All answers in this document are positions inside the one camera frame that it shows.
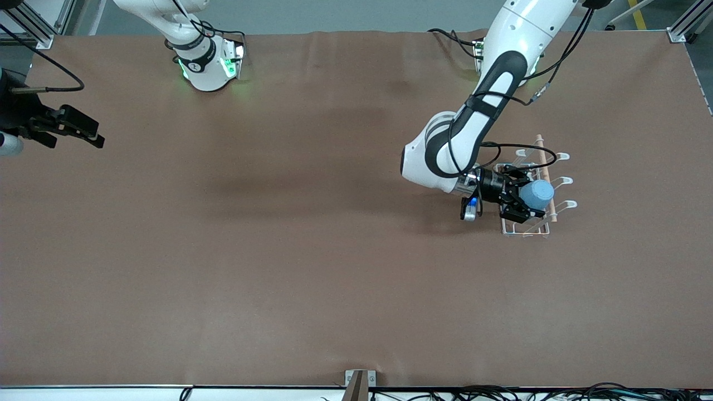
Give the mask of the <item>blue plastic cup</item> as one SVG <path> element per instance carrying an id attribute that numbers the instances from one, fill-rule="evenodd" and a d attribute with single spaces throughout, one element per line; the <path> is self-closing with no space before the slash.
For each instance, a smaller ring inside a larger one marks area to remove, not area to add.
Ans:
<path id="1" fill-rule="evenodd" d="M 519 189 L 519 197 L 524 204 L 534 210 L 546 211 L 553 200 L 555 189 L 547 180 L 538 179 L 530 181 Z"/>

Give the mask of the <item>brown table mat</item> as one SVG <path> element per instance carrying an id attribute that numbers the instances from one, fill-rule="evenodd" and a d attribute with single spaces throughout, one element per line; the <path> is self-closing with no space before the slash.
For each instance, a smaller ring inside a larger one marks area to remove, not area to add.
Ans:
<path id="1" fill-rule="evenodd" d="M 254 36 L 216 93 L 158 36 L 50 55 L 105 146 L 0 158 L 0 385 L 713 388 L 713 117 L 662 31 L 591 31 L 489 132 L 570 154 L 547 238 L 400 175 L 475 80 L 435 35 Z"/>

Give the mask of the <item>aluminium frame profile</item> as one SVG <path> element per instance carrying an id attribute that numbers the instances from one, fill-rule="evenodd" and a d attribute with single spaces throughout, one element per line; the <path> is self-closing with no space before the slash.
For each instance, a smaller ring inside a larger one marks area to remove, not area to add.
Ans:
<path id="1" fill-rule="evenodd" d="M 49 49 L 55 36 L 68 32 L 78 0 L 0 0 L 0 25 L 16 36 Z"/>
<path id="2" fill-rule="evenodd" d="M 695 0 L 690 7 L 666 28 L 671 43 L 694 43 L 713 21 L 713 0 Z"/>

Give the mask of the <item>metal bracket with brown post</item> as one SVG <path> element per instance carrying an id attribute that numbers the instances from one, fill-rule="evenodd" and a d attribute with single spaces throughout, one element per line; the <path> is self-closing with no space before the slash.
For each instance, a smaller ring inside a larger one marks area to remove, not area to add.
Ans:
<path id="1" fill-rule="evenodd" d="M 371 389 L 377 385 L 376 370 L 346 370 L 341 401 L 372 401 Z"/>

